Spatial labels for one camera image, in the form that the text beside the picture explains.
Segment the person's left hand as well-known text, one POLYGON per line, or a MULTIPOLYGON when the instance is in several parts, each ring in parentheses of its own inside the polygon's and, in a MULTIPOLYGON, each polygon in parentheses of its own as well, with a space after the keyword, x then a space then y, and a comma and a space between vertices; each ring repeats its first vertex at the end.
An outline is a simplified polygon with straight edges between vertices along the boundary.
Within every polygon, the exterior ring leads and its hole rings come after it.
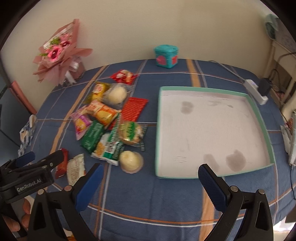
POLYGON ((16 219, 13 219, 8 216, 3 216, 6 225, 8 226, 11 232, 18 232, 21 227, 25 228, 26 230, 29 227, 30 222, 30 210, 31 204, 26 199, 20 199, 11 204, 13 211, 16 212, 16 219))

